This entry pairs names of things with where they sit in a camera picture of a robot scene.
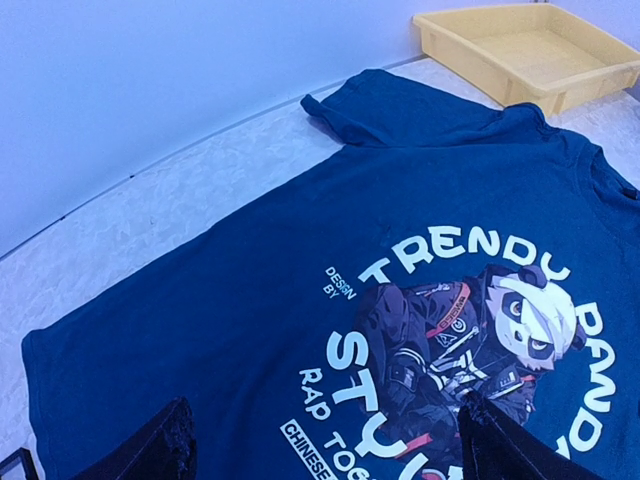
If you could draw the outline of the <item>yellow plastic tray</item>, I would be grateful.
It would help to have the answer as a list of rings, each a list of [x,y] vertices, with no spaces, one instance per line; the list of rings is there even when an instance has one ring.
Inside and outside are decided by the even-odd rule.
[[[550,3],[416,14],[422,51],[502,106],[545,116],[633,87],[639,53]]]

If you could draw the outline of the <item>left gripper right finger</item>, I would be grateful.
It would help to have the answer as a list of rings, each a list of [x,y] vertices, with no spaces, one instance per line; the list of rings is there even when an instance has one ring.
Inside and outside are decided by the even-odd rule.
[[[465,479],[597,480],[544,445],[489,399],[472,391],[458,413]]]

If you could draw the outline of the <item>blue printed t-shirt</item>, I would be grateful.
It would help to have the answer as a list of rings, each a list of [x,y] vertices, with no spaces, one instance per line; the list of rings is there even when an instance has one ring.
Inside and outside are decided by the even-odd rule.
[[[639,475],[639,192],[584,136],[367,70],[303,109],[342,148],[22,355],[50,479],[170,399],[202,479],[457,479],[479,393]]]

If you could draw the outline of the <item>black empty display box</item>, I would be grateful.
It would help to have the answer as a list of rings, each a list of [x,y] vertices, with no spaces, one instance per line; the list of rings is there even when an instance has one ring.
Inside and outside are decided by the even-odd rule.
[[[5,479],[11,471],[16,469],[20,470],[25,480],[39,480],[31,451],[27,448],[20,447],[1,460],[1,478]]]

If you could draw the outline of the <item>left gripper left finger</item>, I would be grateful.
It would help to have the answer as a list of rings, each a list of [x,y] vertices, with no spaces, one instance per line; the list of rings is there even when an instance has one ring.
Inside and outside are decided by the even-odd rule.
[[[118,448],[74,478],[195,479],[195,424],[187,399],[173,399]]]

